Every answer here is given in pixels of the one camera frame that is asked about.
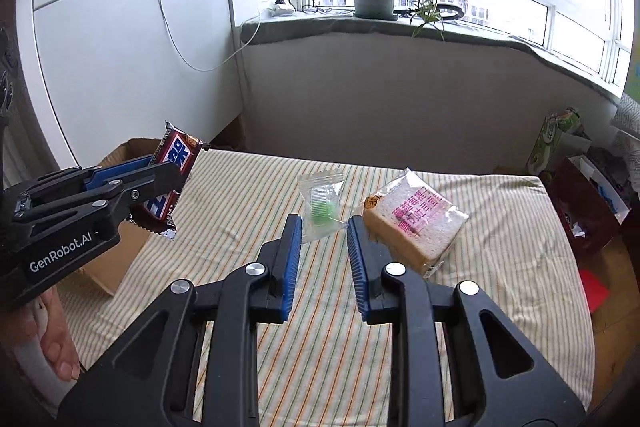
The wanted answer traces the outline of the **person's left hand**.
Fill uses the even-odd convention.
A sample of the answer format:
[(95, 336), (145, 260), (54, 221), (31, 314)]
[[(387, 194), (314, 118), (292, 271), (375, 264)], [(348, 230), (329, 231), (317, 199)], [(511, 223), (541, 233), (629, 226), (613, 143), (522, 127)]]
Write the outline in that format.
[[(77, 381), (80, 375), (78, 353), (64, 309), (55, 286), (40, 295), (48, 312), (48, 326), (40, 338), (40, 346), (48, 362), (62, 381)], [(24, 345), (38, 336), (38, 326), (27, 308), (1, 314), (1, 342), (8, 347)]]

